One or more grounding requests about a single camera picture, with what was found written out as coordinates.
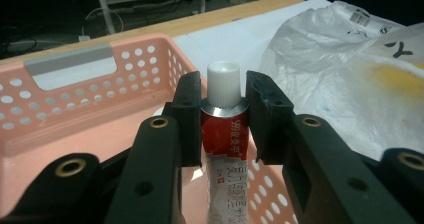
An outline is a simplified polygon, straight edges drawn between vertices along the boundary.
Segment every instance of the white plastic bag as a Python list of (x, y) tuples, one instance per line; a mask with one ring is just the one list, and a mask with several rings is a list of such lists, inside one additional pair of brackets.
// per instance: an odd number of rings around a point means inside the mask
[(295, 113), (326, 119), (354, 150), (424, 153), (424, 23), (404, 27), (344, 2), (285, 22), (262, 56)]

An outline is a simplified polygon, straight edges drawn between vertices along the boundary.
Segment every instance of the pink basket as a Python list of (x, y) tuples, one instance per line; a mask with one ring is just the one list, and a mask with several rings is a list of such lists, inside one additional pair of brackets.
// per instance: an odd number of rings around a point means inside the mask
[[(91, 54), (98, 52), (114, 62), (113, 72), (79, 81), (81, 59), (93, 59)], [(69, 60), (78, 63), (71, 65), (76, 71), (67, 72), (75, 80), (53, 75), (50, 84), (67, 83), (57, 88), (37, 82), (49, 69), (67, 71), (71, 67), (62, 68), (62, 63)], [(89, 71), (102, 73), (102, 62), (91, 61), (97, 66), (91, 65)], [(192, 71), (196, 71), (193, 64), (162, 34), (0, 66), (0, 216), (13, 208), (28, 184), (58, 157), (88, 152), (103, 161), (130, 147), (140, 123), (172, 101), (179, 78)], [(250, 222), (296, 223), (281, 168), (256, 164), (254, 148), (250, 143)], [(183, 170), (183, 214), (187, 223), (203, 223), (205, 170)]]

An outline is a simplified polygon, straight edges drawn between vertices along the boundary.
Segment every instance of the tube cap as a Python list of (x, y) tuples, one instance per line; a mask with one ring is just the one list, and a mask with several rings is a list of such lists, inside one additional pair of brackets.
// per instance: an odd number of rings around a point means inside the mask
[(208, 66), (208, 102), (218, 108), (232, 108), (241, 101), (240, 65), (230, 61)]

